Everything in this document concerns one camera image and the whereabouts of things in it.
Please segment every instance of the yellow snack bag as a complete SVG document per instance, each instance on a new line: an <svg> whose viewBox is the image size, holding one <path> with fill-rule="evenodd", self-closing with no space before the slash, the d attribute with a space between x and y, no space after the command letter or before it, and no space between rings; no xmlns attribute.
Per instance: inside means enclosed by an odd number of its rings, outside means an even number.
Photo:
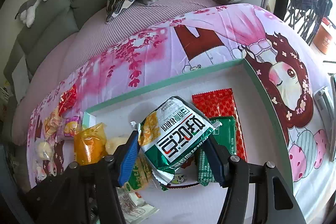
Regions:
<svg viewBox="0 0 336 224"><path fill-rule="evenodd" d="M104 123L75 134L75 161L80 165L94 164L107 155L105 150L106 135Z"/></svg>
<svg viewBox="0 0 336 224"><path fill-rule="evenodd" d="M152 168L142 153L139 154L129 180L122 187L127 192L137 192L147 187L152 179Z"/></svg>

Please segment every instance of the red snack package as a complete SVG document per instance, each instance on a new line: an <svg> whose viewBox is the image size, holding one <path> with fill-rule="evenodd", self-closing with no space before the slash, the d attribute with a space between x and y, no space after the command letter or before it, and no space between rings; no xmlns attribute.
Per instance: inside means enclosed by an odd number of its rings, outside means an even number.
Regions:
<svg viewBox="0 0 336 224"><path fill-rule="evenodd" d="M233 116L236 119L237 155L246 160L244 138L232 89L215 90L192 96L194 105L208 118Z"/></svg>
<svg viewBox="0 0 336 224"><path fill-rule="evenodd" d="M76 86L66 92L63 92L58 104L58 114L61 116L67 109L72 108L76 102L77 91Z"/></svg>

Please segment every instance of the green snack bag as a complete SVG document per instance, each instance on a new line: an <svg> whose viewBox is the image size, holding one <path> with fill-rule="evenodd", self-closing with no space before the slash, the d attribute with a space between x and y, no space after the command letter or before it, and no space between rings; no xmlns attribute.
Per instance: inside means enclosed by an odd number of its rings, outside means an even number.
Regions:
<svg viewBox="0 0 336 224"><path fill-rule="evenodd" d="M221 126L216 128L212 135L218 144L224 145L231 155L236 154L236 120L234 117L214 117L210 118L211 123L221 122ZM197 150L198 179L202 185L207 186L209 182L216 182L202 148Z"/></svg>
<svg viewBox="0 0 336 224"><path fill-rule="evenodd" d="M137 124L139 145L155 178L167 185L175 171L219 125L180 97L171 97Z"/></svg>

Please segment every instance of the small wrapped candy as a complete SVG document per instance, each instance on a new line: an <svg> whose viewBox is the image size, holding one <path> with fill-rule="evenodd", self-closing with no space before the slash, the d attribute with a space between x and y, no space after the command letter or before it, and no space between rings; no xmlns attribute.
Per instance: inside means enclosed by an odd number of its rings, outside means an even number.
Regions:
<svg viewBox="0 0 336 224"><path fill-rule="evenodd" d="M54 147L52 147L48 142L38 139L35 142L36 155L42 160L53 160Z"/></svg>
<svg viewBox="0 0 336 224"><path fill-rule="evenodd" d="M57 129L56 142L59 143L61 140L73 140L75 134L79 133L81 128L80 116L63 119L62 124Z"/></svg>
<svg viewBox="0 0 336 224"><path fill-rule="evenodd" d="M47 117L44 124L45 138L49 138L52 134L57 131L57 128L61 125L62 118L58 114L58 107L56 107L53 112Z"/></svg>
<svg viewBox="0 0 336 224"><path fill-rule="evenodd" d="M69 108L72 108L76 102L77 91L76 86L73 85L72 88L66 92L63 92L58 104L59 115L62 116Z"/></svg>

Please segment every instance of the bed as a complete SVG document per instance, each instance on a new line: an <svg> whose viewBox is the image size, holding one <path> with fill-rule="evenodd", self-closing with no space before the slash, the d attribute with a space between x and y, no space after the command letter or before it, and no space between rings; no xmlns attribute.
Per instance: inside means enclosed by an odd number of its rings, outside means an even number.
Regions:
<svg viewBox="0 0 336 224"><path fill-rule="evenodd" d="M37 163L33 143L42 138L41 123L55 108L59 94L74 83L79 87L79 99L67 113L69 117L140 86L198 67L246 58L273 102L289 151L294 195L307 222L312 220L336 189L331 179L335 167L327 152L330 137L325 134L311 97L313 91L330 84L307 44L281 20L260 8L266 7L264 0L240 2L223 5L223 0L159 0L150 6L135 2L110 23L105 23L106 0L43 3L32 28L18 35L5 70L6 77L11 78L9 73L25 54L34 75L11 122L12 141L17 145L27 142L31 187L47 174L61 173L73 159L72 145L61 143L55 144L57 159L53 165ZM216 45L202 46L204 41L199 39L200 47L190 52L180 38L201 37L200 32L204 32L203 37L209 33L218 37ZM144 56L143 62L134 59L131 64L104 63L109 58L125 59L124 55L135 49ZM151 69L142 73L144 69L139 68L147 63ZM266 77L273 65L279 68L271 78ZM288 85L291 79L297 80L293 85L298 91L293 95L294 103L291 95L279 96L288 93L288 88L274 88L282 83L278 72L284 68ZM85 77L90 80L88 86L82 80ZM103 92L111 87L112 79L117 84L112 91Z"/></svg>

